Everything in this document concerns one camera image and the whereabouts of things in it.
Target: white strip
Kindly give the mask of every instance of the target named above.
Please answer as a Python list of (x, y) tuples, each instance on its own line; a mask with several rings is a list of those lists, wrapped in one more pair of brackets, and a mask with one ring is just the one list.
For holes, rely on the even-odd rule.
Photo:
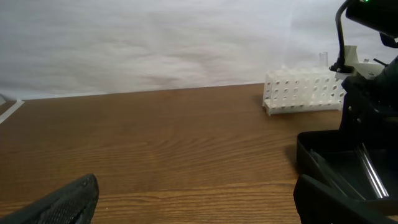
[(21, 105), (23, 105), (25, 102), (22, 100), (17, 100), (17, 102), (12, 105), (6, 112), (4, 112), (2, 115), (0, 115), (0, 124), (7, 119), (13, 112), (15, 112)]

